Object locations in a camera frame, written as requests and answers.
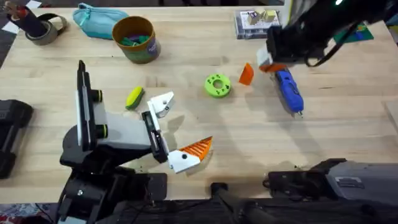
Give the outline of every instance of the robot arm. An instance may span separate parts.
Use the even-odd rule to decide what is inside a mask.
[[[267,49],[273,63],[306,63],[316,67],[326,62],[343,45],[336,43],[326,56],[323,50],[329,40],[339,31],[349,27],[346,38],[355,31],[358,23],[374,23],[398,4],[396,0],[321,0],[317,1],[294,23],[285,28],[271,27],[268,30]],[[308,60],[317,58],[315,65]]]

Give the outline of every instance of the yellow object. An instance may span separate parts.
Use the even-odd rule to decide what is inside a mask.
[[[255,12],[260,15],[260,18],[263,18],[263,16],[266,13],[266,10],[264,8],[262,8],[262,7],[259,7],[259,8],[256,8]]]
[[[248,22],[250,25],[256,24],[260,19],[261,16],[257,12],[249,12]]]
[[[126,100],[126,109],[134,110],[139,105],[139,102],[144,95],[144,89],[141,86],[135,87]]]
[[[266,13],[264,13],[264,21],[265,22],[272,22],[274,21],[276,17],[276,10],[266,10]]]

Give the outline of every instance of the wire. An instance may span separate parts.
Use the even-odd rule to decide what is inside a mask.
[[[338,211],[331,211],[331,210],[319,210],[319,209],[312,209],[312,208],[300,208],[300,207],[292,207],[292,206],[286,206],[286,205],[260,205],[260,207],[291,209],[291,210],[298,210],[298,211],[304,211],[304,212],[332,213],[332,214],[339,214],[339,215],[352,216],[352,217],[363,217],[363,215],[354,214],[354,213],[338,212]]]
[[[42,208],[40,208],[39,204],[35,203],[35,205],[50,220],[51,223],[54,223],[51,216],[47,212],[45,212]]]
[[[133,223],[137,220],[138,216],[142,213],[142,211],[144,211],[144,208],[145,208],[146,206],[147,206],[147,205],[143,205],[143,206],[141,207],[141,209],[137,212],[137,215],[134,217],[134,219],[131,221],[130,224],[133,224]]]
[[[151,212],[151,211],[144,211],[144,210],[142,210],[142,213],[146,213],[146,214],[168,214],[168,213],[178,213],[178,212],[182,212],[182,211],[188,210],[188,209],[190,209],[190,208],[193,208],[193,207],[196,207],[196,206],[199,206],[199,205],[206,204],[206,203],[208,203],[208,202],[210,202],[210,201],[211,201],[211,198],[208,199],[208,200],[202,201],[202,202],[194,203],[194,204],[192,204],[192,205],[188,205],[188,206],[186,206],[186,207],[180,208],[180,209],[178,209],[177,211]],[[134,206],[132,206],[132,205],[131,205],[130,207],[133,208],[134,210],[136,210],[137,212],[140,211],[138,208],[136,208],[136,207],[134,207]]]

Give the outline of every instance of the teal pencil case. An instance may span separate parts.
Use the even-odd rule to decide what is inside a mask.
[[[117,9],[100,8],[80,3],[73,12],[73,20],[89,37],[112,39],[113,26],[129,15]]]

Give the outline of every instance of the orange gripper tip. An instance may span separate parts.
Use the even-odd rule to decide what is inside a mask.
[[[179,149],[179,151],[183,151],[193,156],[197,156],[202,161],[209,152],[211,139],[213,139],[212,136],[195,142],[187,147],[183,147],[182,149]]]

